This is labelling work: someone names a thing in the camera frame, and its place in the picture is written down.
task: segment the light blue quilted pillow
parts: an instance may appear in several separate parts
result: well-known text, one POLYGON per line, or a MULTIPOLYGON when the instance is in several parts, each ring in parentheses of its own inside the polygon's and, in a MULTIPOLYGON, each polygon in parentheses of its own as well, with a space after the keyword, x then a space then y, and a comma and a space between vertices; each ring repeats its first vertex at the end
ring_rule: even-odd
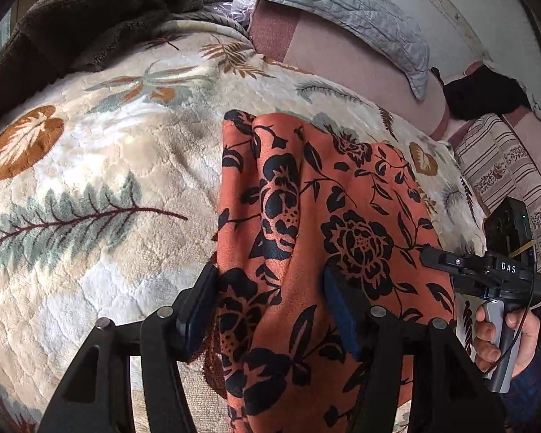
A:
POLYGON ((428 45, 419 25, 389 0, 269 0, 321 16, 349 30, 407 75, 413 94, 425 98, 428 45))

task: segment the hand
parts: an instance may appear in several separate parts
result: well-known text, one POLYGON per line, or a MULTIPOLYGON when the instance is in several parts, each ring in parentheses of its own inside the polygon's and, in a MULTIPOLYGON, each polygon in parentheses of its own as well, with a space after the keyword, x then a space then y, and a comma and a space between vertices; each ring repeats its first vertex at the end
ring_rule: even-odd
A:
MULTIPOLYGON (((505 318, 506 324, 512 329, 517 329, 523 318, 524 311, 525 309, 519 309, 518 311, 510 312, 505 318)), ((519 345, 519 353, 512 377, 521 374, 535 356, 539 327, 540 322, 537 316, 531 311, 528 311, 521 331, 521 344, 519 345)), ((485 372, 499 359, 501 352, 491 343, 495 338, 496 329, 495 325, 491 322, 485 322, 485 309, 483 309, 483 306, 477 309, 475 335, 475 340, 473 340, 473 346, 477 351, 475 363, 481 371, 485 372)))

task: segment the orange floral fabric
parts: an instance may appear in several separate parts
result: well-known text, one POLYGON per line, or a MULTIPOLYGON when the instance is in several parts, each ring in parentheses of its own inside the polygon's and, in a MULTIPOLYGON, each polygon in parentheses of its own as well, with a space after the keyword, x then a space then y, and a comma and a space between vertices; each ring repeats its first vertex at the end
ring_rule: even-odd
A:
POLYGON ((342 346, 321 294, 326 263, 400 318, 454 327, 449 275, 419 260, 439 241, 411 165, 388 144, 287 114, 229 111, 223 145, 217 262, 231 427, 342 433, 369 366, 342 346))

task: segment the plastic bag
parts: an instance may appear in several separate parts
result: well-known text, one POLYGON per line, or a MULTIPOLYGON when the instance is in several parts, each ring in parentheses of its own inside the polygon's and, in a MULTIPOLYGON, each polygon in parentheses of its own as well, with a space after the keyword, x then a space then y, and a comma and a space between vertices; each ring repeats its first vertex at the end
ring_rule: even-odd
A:
POLYGON ((248 29, 250 16, 256 2, 257 0, 232 0, 231 3, 222 1, 207 5, 204 9, 236 21, 243 28, 248 29))

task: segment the striped cushion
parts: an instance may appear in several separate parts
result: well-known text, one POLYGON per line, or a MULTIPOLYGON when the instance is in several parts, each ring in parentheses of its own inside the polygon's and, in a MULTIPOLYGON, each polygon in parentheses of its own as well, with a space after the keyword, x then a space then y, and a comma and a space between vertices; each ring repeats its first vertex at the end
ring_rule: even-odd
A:
POLYGON ((463 175, 487 210, 507 197, 525 202, 541 271, 541 174, 511 126, 495 114, 475 121, 455 148, 463 175))

